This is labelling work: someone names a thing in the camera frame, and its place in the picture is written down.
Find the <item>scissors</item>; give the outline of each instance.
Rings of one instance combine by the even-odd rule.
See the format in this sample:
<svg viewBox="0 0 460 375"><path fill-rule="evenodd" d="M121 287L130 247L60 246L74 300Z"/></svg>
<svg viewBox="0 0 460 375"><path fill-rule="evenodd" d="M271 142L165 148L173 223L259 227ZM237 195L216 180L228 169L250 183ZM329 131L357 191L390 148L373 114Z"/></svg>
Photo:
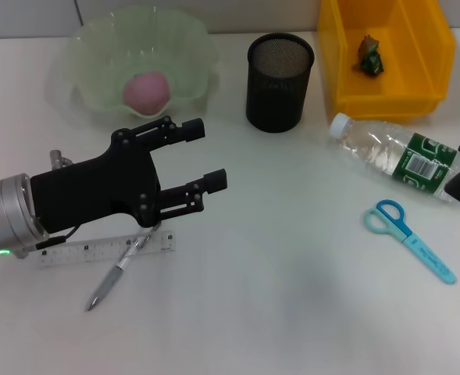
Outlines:
<svg viewBox="0 0 460 375"><path fill-rule="evenodd" d="M398 210L400 216L395 219L384 208L384 205L391 205ZM376 216L385 224L379 228L372 224L372 218ZM410 251L419 258L431 271L433 271L444 283L453 284L457 279L453 272L445 266L433 251L421 240L417 234L413 233L405 224L405 211L395 201L384 199L377 203L375 209L369 209L363 216L363 221L367 228L376 234L390 234L403 243Z"/></svg>

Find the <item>silver pen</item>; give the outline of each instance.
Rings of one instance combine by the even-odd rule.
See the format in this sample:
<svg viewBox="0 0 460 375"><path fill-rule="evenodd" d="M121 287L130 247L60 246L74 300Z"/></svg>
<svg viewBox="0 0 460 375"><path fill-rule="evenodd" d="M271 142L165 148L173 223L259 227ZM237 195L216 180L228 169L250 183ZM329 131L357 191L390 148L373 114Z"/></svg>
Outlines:
<svg viewBox="0 0 460 375"><path fill-rule="evenodd" d="M112 290L113 285L120 279L122 276L123 271L126 269L127 264L129 264L130 257L135 255L138 250L141 250L152 235L157 231L160 227L160 222L157 223L145 236L139 236L136 238L134 243L126 249L125 252L120 256L115 266L107 273L105 279L99 284L98 289L93 293L89 303L87 304L86 311L91 311L94 307L96 307L99 302L105 299L106 295Z"/></svg>

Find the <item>scissor blade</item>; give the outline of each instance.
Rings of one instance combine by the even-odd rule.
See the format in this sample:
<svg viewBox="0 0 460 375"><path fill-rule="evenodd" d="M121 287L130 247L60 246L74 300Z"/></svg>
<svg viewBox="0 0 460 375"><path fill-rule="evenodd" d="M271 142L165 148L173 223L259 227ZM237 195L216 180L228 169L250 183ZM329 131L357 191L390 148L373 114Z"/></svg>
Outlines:
<svg viewBox="0 0 460 375"><path fill-rule="evenodd" d="M457 278L450 269L445 266L440 258L421 240L416 234L412 234L403 244L419 258L431 271L433 271L444 283L453 284Z"/></svg>

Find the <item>yellow plastic bin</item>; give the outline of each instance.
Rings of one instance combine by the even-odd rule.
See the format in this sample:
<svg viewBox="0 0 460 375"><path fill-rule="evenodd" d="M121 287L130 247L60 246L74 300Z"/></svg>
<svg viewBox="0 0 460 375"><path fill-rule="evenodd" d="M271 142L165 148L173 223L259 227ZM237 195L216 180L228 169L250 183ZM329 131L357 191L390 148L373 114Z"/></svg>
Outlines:
<svg viewBox="0 0 460 375"><path fill-rule="evenodd" d="M318 32L335 113L405 121L445 99L455 39L437 0L322 0ZM380 41L378 77L354 68L366 35Z"/></svg>

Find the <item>black mesh pen holder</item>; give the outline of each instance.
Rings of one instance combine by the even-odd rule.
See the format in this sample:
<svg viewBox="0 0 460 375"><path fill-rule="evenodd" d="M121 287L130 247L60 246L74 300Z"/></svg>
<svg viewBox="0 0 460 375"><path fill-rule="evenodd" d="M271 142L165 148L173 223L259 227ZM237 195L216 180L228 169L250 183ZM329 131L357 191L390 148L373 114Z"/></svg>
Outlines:
<svg viewBox="0 0 460 375"><path fill-rule="evenodd" d="M302 115L315 54L290 34L268 34L248 49L247 118L262 131L282 133Z"/></svg>

